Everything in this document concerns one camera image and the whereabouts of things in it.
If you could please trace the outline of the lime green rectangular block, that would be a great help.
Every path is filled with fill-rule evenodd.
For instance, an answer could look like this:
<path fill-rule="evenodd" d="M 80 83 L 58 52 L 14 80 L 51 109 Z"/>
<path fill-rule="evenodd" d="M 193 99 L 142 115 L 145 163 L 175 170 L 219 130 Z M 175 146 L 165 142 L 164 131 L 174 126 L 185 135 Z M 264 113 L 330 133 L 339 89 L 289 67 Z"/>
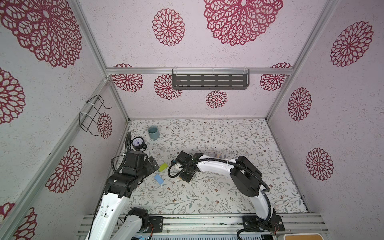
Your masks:
<path fill-rule="evenodd" d="M 160 165 L 159 167 L 159 172 L 163 172 L 164 170 L 166 170 L 168 168 L 168 164 L 167 163 L 163 163 L 162 165 Z"/>

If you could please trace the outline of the light blue rectangular block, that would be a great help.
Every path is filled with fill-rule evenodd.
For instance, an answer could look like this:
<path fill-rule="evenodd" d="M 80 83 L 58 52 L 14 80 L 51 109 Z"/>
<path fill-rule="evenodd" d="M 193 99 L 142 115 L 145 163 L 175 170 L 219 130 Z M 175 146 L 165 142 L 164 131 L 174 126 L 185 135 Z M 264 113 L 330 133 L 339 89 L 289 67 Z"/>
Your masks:
<path fill-rule="evenodd" d="M 164 180 L 163 180 L 163 178 L 162 178 L 160 175 L 155 175 L 155 176 L 154 176 L 154 179 L 156 180 L 156 182 L 157 182 L 160 186 L 164 183 Z"/>

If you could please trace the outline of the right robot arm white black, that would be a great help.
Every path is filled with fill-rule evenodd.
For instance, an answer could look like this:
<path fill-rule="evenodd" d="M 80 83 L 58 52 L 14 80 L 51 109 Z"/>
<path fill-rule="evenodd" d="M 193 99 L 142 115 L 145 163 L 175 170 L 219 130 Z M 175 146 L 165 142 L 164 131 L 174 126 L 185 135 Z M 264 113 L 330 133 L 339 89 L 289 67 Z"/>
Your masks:
<path fill-rule="evenodd" d="M 171 166 L 179 165 L 180 171 L 175 175 L 168 170 L 170 178 L 180 177 L 190 182 L 195 173 L 209 172 L 228 176 L 242 195 L 249 197 L 256 209 L 257 216 L 263 221 L 269 221 L 273 208 L 267 196 L 270 187 L 262 180 L 261 171 L 246 157 L 239 156 L 232 160 L 212 158 L 196 153 L 193 156 L 181 152 L 171 161 Z"/>

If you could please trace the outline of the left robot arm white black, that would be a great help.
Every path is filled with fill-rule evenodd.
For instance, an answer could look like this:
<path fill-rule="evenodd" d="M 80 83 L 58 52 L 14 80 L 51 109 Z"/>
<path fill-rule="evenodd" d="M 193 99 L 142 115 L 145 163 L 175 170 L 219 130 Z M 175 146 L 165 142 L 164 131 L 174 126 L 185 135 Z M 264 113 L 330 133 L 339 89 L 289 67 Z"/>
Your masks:
<path fill-rule="evenodd" d="M 133 191 L 146 177 L 159 169 L 156 160 L 146 154 L 135 157 L 125 156 L 121 165 L 106 182 L 101 203 L 96 210 L 87 240 L 131 240 L 149 226 L 147 210 L 133 208 L 126 215 L 123 225 L 113 234 L 123 208 Z"/>

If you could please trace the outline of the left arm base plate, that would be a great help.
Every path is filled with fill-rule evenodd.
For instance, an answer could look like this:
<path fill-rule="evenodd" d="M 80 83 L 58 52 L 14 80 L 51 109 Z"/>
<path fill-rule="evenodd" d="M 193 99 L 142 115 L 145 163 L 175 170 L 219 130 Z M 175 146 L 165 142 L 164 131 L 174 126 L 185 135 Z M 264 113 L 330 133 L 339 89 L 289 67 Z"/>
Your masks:
<path fill-rule="evenodd" d="M 146 217 L 141 229 L 142 233 L 161 233 L 163 231 L 164 217 Z"/>

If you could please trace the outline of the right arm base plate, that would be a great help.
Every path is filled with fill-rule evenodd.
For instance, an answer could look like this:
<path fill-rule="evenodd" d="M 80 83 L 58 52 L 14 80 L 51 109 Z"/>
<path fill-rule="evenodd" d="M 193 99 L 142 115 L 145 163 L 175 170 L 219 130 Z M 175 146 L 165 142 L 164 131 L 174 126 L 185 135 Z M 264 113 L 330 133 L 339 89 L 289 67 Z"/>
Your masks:
<path fill-rule="evenodd" d="M 246 232 L 283 232 L 285 226 L 279 215 L 273 215 L 270 220 L 261 225 L 264 221 L 256 215 L 242 216 L 243 227 Z"/>

